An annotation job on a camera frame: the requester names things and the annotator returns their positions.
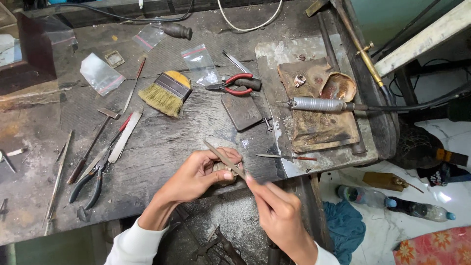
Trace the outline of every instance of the orange floral blanket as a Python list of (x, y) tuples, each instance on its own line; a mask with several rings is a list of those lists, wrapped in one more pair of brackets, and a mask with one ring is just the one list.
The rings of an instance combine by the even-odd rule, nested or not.
[(396, 265), (471, 265), (471, 226), (404, 240), (392, 253)]

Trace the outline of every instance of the red-handled pliers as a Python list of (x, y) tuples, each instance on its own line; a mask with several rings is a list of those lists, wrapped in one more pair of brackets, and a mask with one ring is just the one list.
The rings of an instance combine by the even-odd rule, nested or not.
[(229, 79), (227, 79), (225, 82), (209, 85), (206, 87), (206, 89), (209, 91), (224, 91), (234, 96), (246, 95), (252, 92), (253, 90), (251, 88), (248, 88), (247, 90), (244, 90), (244, 91), (236, 91), (236, 90), (228, 88), (228, 86), (230, 86), (237, 79), (252, 78), (252, 77), (253, 75), (249, 73), (236, 74), (230, 77)]

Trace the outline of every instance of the sleeve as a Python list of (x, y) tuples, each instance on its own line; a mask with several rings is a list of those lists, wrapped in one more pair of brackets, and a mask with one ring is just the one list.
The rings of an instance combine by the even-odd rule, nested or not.
[(332, 255), (332, 253), (321, 248), (317, 242), (315, 243), (317, 246), (317, 260), (314, 265), (340, 265), (339, 261), (334, 255)]
[(151, 265), (160, 240), (168, 230), (150, 231), (139, 227), (138, 220), (128, 230), (114, 238), (105, 265)]

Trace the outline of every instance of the white cable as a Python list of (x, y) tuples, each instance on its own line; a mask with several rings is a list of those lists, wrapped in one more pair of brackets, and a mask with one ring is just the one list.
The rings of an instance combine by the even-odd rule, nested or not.
[(238, 28), (238, 27), (232, 25), (232, 24), (229, 22), (229, 20), (227, 19), (226, 15), (224, 14), (224, 11), (222, 11), (221, 1), (218, 0), (219, 9), (221, 10), (222, 16), (224, 17), (224, 19), (226, 20), (226, 22), (227, 22), (231, 27), (233, 27), (234, 29), (236, 29), (236, 30), (238, 30), (238, 31), (252, 31), (252, 30), (256, 30), (256, 29), (261, 28), (261, 27), (265, 26), (266, 24), (270, 23), (271, 20), (272, 20), (273, 18), (275, 18), (275, 16), (278, 14), (278, 11), (280, 11), (281, 3), (283, 3), (283, 0), (280, 0), (280, 4), (278, 5), (278, 9), (277, 9), (276, 12), (273, 14), (273, 16), (272, 16), (268, 21), (266, 21), (265, 23), (261, 24), (260, 26), (255, 27), (255, 28), (251, 28), (251, 29), (240, 29), (240, 28)]

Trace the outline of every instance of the fingernail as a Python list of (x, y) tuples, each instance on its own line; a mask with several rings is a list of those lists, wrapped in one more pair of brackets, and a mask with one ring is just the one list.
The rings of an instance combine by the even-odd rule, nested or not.
[(224, 173), (224, 178), (227, 180), (232, 180), (234, 175), (232, 175), (232, 173)]

